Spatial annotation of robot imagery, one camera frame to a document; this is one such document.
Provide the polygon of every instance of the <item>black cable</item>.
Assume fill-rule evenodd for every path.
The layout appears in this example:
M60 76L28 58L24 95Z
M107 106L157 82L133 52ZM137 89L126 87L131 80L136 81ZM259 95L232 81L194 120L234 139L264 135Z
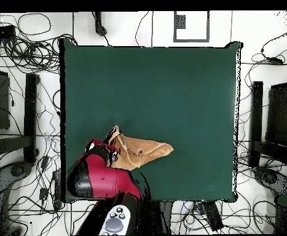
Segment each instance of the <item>black cable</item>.
M203 225L202 222L200 222L200 220L199 220L195 215L194 215L194 218L201 224L201 226L205 229L206 233L207 233L208 235L210 235L210 233L208 232L208 230L206 229L206 227Z
M39 214L39 213L30 213L30 214L10 214L8 215L8 218L9 217L13 217L13 216L41 216L43 214Z
M38 179L38 176L36 176L36 178L31 183L25 184L24 186L20 186L20 187L15 188L15 189L12 188L11 190L18 190L19 188L22 188L22 187L25 187L25 186L29 186L30 184L34 183L37 179Z
M66 229L66 233L68 236L70 236L68 230L67 230L67 225L66 225L66 213L64 213L64 222L65 222L65 229Z
M49 234L50 230L52 229L52 227L55 226L55 224L52 225L52 222L53 222L53 220L54 220L53 216L54 216L54 214L52 215L52 221L50 222L50 227L49 227L49 229L48 229L48 232L46 233L46 236L48 236L48 234Z
M242 196L245 200L246 200L246 202L248 203L248 205L249 205L249 209L250 209L250 211L251 211L251 205L250 205L250 203L249 203L249 201L244 197L244 196ZM233 214L234 215L236 215L236 216L238 216L237 214L235 214L235 212L234 212L234 210L230 207L230 205L229 205L229 203L228 203L228 206L229 206L229 208L232 210L232 212L233 212ZM247 225L247 226L245 226L245 227L242 227L242 226L233 226L233 228L234 227L236 227L236 228L241 228L241 229L247 229L247 228L250 228L255 234L257 234L255 231L254 231L254 229L252 229L251 227L250 227L250 225L251 225L251 219L249 218L249 224L247 224L246 223L246 221L241 217L241 216L238 216L240 219L242 219L243 220L243 222Z
M16 92L17 94L21 95L22 98L25 100L24 93L23 93L23 89L21 88L21 86L20 86L20 84L18 83L17 79L14 77L14 74L12 73L12 71L10 70L10 68L8 67L8 64L6 63L6 61L3 59L3 57L1 57L1 58L2 58L2 60L4 61L4 63L6 64L6 67L7 67L8 70L10 71L10 73L11 73L12 77L14 78L14 80L16 81L17 85L18 85L19 88L21 89L22 94L19 94L17 91L12 90L12 89L10 88L10 85L9 85L9 88L10 88L13 92Z
M55 104L55 96L56 94L59 92L60 90L57 90L54 94L53 94L53 97L52 97L52 104L55 108L57 109L60 109L56 104Z
M225 227L228 227L228 228L229 228L229 234L230 234L230 230L231 230L231 229L236 230L236 231L239 232L240 234L242 234L242 232L243 232L244 234L247 234L245 231L236 229L236 228L231 227L231 226L225 226Z
M76 222L78 222L79 220L81 220L81 219L83 218L83 216L87 213L88 209L89 209L90 207L94 206L94 205L95 205L95 204L89 205L89 206L85 209L83 215L80 216L78 219L76 219L76 220L73 222L73 229L72 229L71 235L74 235L74 224L75 224Z
M136 35L138 34L140 24L141 24L142 20L145 18L145 16L142 17L142 19L141 19L140 22L139 22L138 28L136 29Z
M27 34L24 33L20 29L20 20L24 16L30 15L42 15L44 16L49 23L49 28L43 32L35 33L35 34ZM8 66L8 68L17 67L21 72L26 73L26 71L22 71L23 69L34 69L35 72L39 71L49 71L51 73L59 74L59 53L55 50L55 44L59 47L60 39L69 39L75 45L77 45L76 40L70 34L62 34L61 36L46 39L43 41L32 41L28 38L28 36L32 35L41 35L48 31L50 31L50 20L44 14L35 13L35 14L25 14L22 15L17 21L13 15L3 15L7 17L13 17L16 25L11 23L3 23L0 22L0 25L13 25L18 30L18 36L15 36L10 41L0 42L0 51L4 50L5 54L14 64L13 66Z
M51 97L50 97L48 91L46 90L45 86L43 85L43 83L42 83L41 81L40 81L39 83L42 85L42 87L43 87L44 90L46 91L46 94L47 94L47 96L49 97L50 102L52 103L53 107L55 108L55 111L57 112L56 106L54 105L53 100L51 99Z
M259 226L257 225L256 214L255 214L255 211L254 211L255 207L256 207L258 204L260 204L260 203L268 203L268 204L272 205L275 209L276 209L276 207L275 207L275 205L274 205L273 203L271 203L271 202L269 202L269 201L266 201L266 200L258 201L258 202L256 202L256 203L253 205L253 219L254 219L254 224L256 225L257 229L258 229L262 234L264 234L263 231L260 230Z
M12 107L14 107L14 99L13 99L13 96L12 96L11 93L4 94L2 97L5 97L5 96L7 96L7 95L10 95L10 96L11 96L11 99L12 99L11 105L12 105Z
M1 159L3 159L3 157L4 157L5 155L10 154L11 152L7 152L7 153L5 153L4 155L2 155L2 156L0 157L0 161L1 161Z
M44 211L47 212L47 213L55 213L55 211L50 211L50 210L45 209L44 207L40 206L38 203L34 202L32 199L30 199L29 197L27 197L27 196L25 196L25 195L21 196L21 197L16 201L16 203L17 203L21 198L26 198L27 200L31 201L33 204L35 204L37 207L39 207L40 209L44 210Z
M70 203L70 236L72 235L72 203Z
M183 205L182 205L181 210L180 210L180 225L179 225L178 234L180 234L181 223L183 222L182 214L183 214L184 204L185 204L185 202L183 202Z
M282 35L277 36L277 37L275 37L275 38L273 38L273 39L267 41L267 42L262 46L262 48L261 48L261 54L262 54L262 56L268 60L269 57L267 57L267 56L264 55L264 47L265 47L268 43L270 43L270 42L272 42L272 41L274 41L274 40L277 40L277 39L279 39L279 38L281 38L281 37L284 37L284 36L287 36L287 33L283 33Z
M250 110L250 111L247 111L247 112L245 112L245 113L243 113L243 114L240 114L239 116L241 117L242 115L245 115L245 114L247 114L247 113L249 113L249 112L251 112L251 110Z
M21 216L24 216L25 215L25 213L27 212L27 211L29 211L33 206L35 206L35 204L37 204L37 202L38 202L39 200L37 200L28 210L26 210L23 214L13 214L13 215L18 215L18 218L20 218ZM25 235L26 235L26 233L27 233L27 231L28 231L28 226L26 225L26 224L24 224L24 223L21 223L21 222L17 222L17 219L14 219L14 220L12 220L10 217L11 217L12 215L9 215L7 218L10 220L10 221L12 221L12 222L16 222L16 223L19 223L19 224L23 224L23 225L25 225L26 226L26 232L25 232Z
M20 136L23 137L23 135L22 135L22 133L21 133L21 130L20 130L20 128L18 127L17 121L15 120L15 117L11 114L11 112L10 112L10 111L7 111L6 109L4 109L4 108L2 108L2 107L0 107L0 109L2 109L3 111L5 111L6 113L8 113L8 114L13 118L13 120L14 120L14 122L15 122L17 128L18 128L18 132L20 133Z
M42 235L45 234L46 232L48 233L48 232L51 230L51 228L53 228L53 227L57 224L57 222L60 220L62 214L63 214L63 213L61 213L59 216L54 217L54 218L42 229L41 234L40 234L39 236L42 236ZM51 224L51 223L52 223L54 220L56 220L56 219L57 219L57 221L53 224L53 226L50 226L49 230L47 230L47 231L44 232L44 230L47 228L47 226L48 226L49 224Z

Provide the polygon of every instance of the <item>green tablecloth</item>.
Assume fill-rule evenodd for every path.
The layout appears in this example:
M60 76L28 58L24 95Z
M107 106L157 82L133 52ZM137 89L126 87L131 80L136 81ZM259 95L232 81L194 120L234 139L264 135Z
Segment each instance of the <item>green tablecloth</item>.
M65 41L66 169L114 125L174 151L133 170L153 200L232 197L236 55L228 48L74 46Z

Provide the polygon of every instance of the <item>brown cloth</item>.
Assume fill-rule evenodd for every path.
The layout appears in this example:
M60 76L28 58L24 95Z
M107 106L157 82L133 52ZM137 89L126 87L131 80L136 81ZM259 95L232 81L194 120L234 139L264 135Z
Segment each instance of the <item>brown cloth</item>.
M160 143L153 140L140 140L124 136L116 125L109 132L108 144L117 147L120 154L117 160L111 165L113 168L133 170L159 157L165 157L173 148L167 143Z

